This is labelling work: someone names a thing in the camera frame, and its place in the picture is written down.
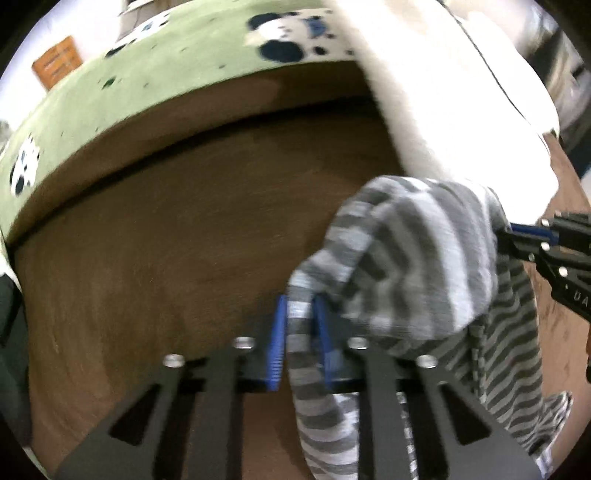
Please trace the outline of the black folded garment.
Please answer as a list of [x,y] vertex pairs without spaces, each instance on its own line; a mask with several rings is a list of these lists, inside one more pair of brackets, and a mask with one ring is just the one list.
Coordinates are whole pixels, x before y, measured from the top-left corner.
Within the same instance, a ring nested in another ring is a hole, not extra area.
[[1,276],[1,414],[21,446],[32,436],[29,396],[28,329],[23,296],[6,274]]

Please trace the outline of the white fleece jacket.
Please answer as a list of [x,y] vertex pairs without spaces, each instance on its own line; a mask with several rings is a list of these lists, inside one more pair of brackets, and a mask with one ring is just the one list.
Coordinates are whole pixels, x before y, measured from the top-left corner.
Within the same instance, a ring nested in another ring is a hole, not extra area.
[[439,1],[331,1],[406,172],[488,187],[534,223],[558,191],[550,94],[508,42]]

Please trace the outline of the wooden chair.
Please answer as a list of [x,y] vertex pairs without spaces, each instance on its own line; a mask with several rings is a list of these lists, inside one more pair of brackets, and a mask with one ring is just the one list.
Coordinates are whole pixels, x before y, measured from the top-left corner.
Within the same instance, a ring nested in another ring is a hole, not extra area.
[[35,60],[31,67],[46,91],[79,68],[83,60],[72,36],[67,36]]

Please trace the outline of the green panda print quilt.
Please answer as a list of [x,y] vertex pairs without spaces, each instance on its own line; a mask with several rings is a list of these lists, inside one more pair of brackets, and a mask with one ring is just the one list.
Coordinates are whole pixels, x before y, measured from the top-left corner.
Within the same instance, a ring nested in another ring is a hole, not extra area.
[[1,159],[1,233],[13,242],[92,185],[153,151],[262,112],[263,74],[353,62],[321,1],[192,1],[146,21],[61,80]]

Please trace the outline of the grey striped zip hoodie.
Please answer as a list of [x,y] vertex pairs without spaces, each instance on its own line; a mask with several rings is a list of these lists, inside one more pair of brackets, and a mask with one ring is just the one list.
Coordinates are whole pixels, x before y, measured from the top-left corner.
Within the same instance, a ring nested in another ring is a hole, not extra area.
[[436,357],[551,472],[572,398],[542,393],[531,281],[497,251],[507,224],[492,191],[453,182],[381,176],[342,204],[287,287],[287,370],[315,478],[354,479],[359,458],[358,400],[325,389],[312,345],[318,294],[394,357]]

